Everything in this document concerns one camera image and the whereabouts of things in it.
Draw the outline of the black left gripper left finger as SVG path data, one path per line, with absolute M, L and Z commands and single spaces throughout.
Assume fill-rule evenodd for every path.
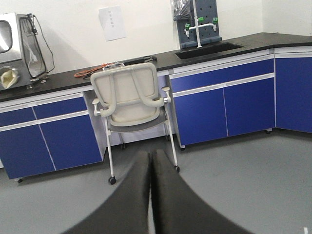
M 65 234 L 147 234 L 151 156 L 141 151 L 126 177 L 97 209 Z

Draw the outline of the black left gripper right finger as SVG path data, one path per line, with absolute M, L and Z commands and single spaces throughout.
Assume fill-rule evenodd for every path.
M 248 234 L 201 199 L 173 168 L 166 153 L 152 152 L 152 209 L 157 234 Z

